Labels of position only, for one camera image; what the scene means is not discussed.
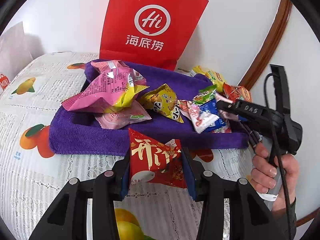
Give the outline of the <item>person's right hand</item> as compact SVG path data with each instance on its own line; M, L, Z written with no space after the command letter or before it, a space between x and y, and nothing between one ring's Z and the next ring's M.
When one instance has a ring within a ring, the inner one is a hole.
M263 143L258 143L254 149L255 156L252 159L253 170L251 171L251 184L259 193L268 193L269 189L276 186L275 177L277 169L268 163L269 152ZM298 161L291 154L281 156L285 178L289 193L290 203L296 198L296 185L299 175ZM275 216L281 216L285 213L285 195L283 188L280 189L276 201L272 205L272 213Z

